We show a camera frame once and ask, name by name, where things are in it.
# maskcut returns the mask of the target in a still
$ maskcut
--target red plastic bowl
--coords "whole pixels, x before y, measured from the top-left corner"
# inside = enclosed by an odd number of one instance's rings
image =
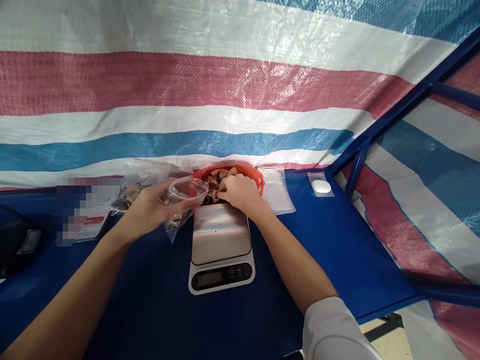
[[[245,177],[255,181],[256,187],[260,190],[260,196],[264,194],[264,186],[265,186],[264,175],[260,171],[258,171],[256,168],[250,165],[245,165],[241,163],[229,163],[228,165],[209,166],[209,167],[205,167],[203,169],[195,171],[192,174],[192,176],[194,178],[206,181],[207,176],[210,175],[210,173],[213,170],[217,170],[217,169],[230,170],[233,167],[235,167],[238,170],[239,174],[243,174]]]

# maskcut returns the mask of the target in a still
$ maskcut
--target white round object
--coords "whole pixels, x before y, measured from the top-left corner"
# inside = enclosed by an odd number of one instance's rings
[[[314,191],[321,194],[329,193],[332,190],[329,182],[325,180],[314,180],[311,182],[311,187]]]

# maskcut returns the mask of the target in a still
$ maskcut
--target person's left hand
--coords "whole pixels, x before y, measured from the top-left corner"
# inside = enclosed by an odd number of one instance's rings
[[[187,210],[191,206],[188,200],[171,206],[164,205],[162,201],[170,184],[175,180],[177,179],[171,177],[144,188],[112,231],[127,242],[133,243],[142,235],[158,228],[168,218]]]

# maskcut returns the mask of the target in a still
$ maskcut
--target white sleeve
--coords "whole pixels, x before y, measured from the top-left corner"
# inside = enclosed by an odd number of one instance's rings
[[[382,360],[339,297],[328,297],[307,309],[303,353],[306,360]]]

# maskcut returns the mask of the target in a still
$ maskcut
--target striped tarp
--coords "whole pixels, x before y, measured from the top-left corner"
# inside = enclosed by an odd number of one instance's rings
[[[480,95],[480,56],[447,83]],[[424,280],[479,285],[480,111],[432,96],[365,163],[354,204],[397,264]],[[425,301],[402,316],[415,359],[480,359],[480,309]]]
[[[478,0],[3,0],[0,187],[327,166],[479,23]]]

